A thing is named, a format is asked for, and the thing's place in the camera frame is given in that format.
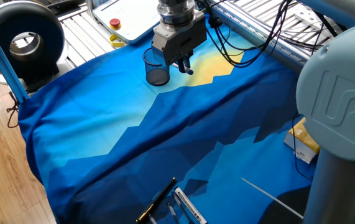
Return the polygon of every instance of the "ur logo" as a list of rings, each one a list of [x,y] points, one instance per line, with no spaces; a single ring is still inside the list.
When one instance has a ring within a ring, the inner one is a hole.
[[[325,72],[311,116],[355,145],[355,82]]]

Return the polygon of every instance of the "round black blower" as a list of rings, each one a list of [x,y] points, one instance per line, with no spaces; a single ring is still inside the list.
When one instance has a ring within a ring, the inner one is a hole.
[[[18,39],[30,41],[18,45]],[[44,5],[11,1],[0,5],[0,46],[17,76],[30,87],[59,72],[64,33],[57,17]]]

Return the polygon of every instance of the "marker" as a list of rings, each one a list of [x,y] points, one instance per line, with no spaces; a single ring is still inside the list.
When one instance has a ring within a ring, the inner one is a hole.
[[[178,218],[177,218],[177,216],[176,216],[175,210],[173,209],[173,207],[170,205],[169,202],[167,202],[167,206],[168,206],[168,208],[169,208],[169,210],[170,210],[170,213],[172,214],[173,218],[175,219],[176,224],[180,224],[180,223],[178,222]]]
[[[175,199],[177,205],[183,210],[184,215],[187,217],[188,219],[188,223],[189,224],[194,224],[194,222],[191,220],[191,218],[188,216],[187,212],[185,211],[183,205],[180,203],[180,200],[178,199],[177,195],[175,194],[175,192],[172,192],[173,198]]]
[[[160,202],[166,197],[166,195],[170,192],[173,186],[176,184],[176,178],[169,182],[169,184],[154,198],[150,205],[141,213],[139,218],[136,220],[136,223],[140,223],[141,221],[145,220],[151,210],[156,209]]]
[[[178,68],[178,65],[176,63],[173,63],[172,66]],[[194,74],[194,71],[192,69],[187,68],[187,67],[184,67],[184,68],[185,68],[185,73],[187,73],[189,75]]]
[[[176,187],[175,192],[179,199],[184,203],[184,205],[189,209],[191,214],[198,220],[200,224],[208,224],[205,218],[203,218],[201,213],[198,211],[198,209],[195,208],[195,206],[191,203],[190,199],[188,199],[180,187]]]
[[[157,221],[155,221],[155,219],[152,217],[151,214],[148,214],[148,218],[150,218],[152,224],[158,224]]]

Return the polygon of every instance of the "white stick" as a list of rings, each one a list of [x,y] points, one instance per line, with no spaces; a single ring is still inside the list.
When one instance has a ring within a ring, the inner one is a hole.
[[[155,221],[155,219],[152,217],[151,214],[148,214],[148,217],[150,218],[152,224],[158,224],[157,221]]]
[[[265,192],[264,190],[260,189],[258,186],[250,183],[249,181],[247,181],[246,179],[242,178],[241,179],[245,182],[247,182],[250,186],[256,188],[257,190],[259,190],[260,192],[262,192],[263,194],[269,196],[270,198],[272,198],[272,200],[275,200],[276,202],[278,202],[280,205],[284,206],[287,210],[291,211],[293,214],[297,215],[299,218],[303,219],[303,215],[299,214],[298,212],[296,212],[295,210],[291,209],[288,205],[284,204],[283,202],[281,202],[280,200],[276,199],[275,197],[273,197],[271,194]]]

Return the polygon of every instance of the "gray cylinder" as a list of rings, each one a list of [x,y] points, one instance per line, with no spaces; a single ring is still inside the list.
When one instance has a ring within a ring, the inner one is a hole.
[[[322,149],[303,224],[334,223],[355,224],[355,164]]]

